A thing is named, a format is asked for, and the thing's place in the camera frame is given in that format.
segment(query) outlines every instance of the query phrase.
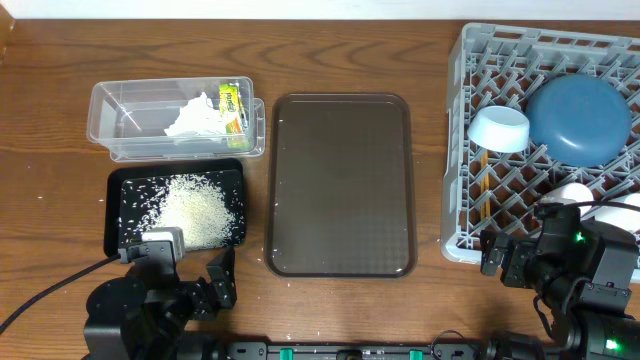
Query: blue plate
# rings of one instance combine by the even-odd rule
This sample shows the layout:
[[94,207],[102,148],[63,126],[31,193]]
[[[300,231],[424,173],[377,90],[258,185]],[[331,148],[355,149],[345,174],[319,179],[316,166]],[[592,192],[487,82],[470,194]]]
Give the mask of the blue plate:
[[527,105],[529,136],[567,165],[592,167],[615,159],[631,133],[631,110],[607,82],[567,75],[538,90]]

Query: plastic crate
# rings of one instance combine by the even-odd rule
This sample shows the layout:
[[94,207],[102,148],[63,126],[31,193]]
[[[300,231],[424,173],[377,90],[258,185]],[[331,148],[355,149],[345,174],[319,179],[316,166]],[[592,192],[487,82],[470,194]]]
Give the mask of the plastic crate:
[[[530,142],[521,153],[486,151],[466,130],[487,105],[526,108],[547,81],[580,73],[609,82],[633,111],[633,129],[620,155],[609,164],[581,168],[562,164],[546,147]],[[441,250],[455,262],[480,264],[483,229],[526,236],[539,232],[533,205],[548,191],[570,183],[587,185],[596,200],[640,191],[640,40],[522,27],[467,24],[449,56],[447,169],[442,189]],[[489,177],[489,189],[480,182]],[[480,220],[480,206],[491,216]],[[640,237],[636,236],[640,246]],[[640,269],[640,258],[637,268]],[[640,282],[640,270],[633,275]]]

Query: white bowl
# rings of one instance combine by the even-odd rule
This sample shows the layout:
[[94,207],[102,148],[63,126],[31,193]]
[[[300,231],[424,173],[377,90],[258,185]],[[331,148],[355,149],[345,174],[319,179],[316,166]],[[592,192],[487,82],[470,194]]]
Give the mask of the white bowl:
[[519,152],[529,145],[529,119],[510,107],[487,106],[478,111],[467,135],[487,150]]

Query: green led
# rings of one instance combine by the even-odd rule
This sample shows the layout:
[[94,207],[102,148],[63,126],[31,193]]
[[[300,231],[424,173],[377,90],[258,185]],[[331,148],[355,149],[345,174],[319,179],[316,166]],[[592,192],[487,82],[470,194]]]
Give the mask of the green led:
[[613,340],[607,340],[607,344],[605,345],[605,347],[609,350],[618,350],[620,345],[618,345],[618,343]]

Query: gray tray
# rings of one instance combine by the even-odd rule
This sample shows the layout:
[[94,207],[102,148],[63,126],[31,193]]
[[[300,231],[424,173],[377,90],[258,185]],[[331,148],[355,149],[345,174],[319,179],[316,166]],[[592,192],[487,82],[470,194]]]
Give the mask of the gray tray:
[[386,94],[281,99],[266,263],[286,277],[398,278],[416,262],[409,109]]

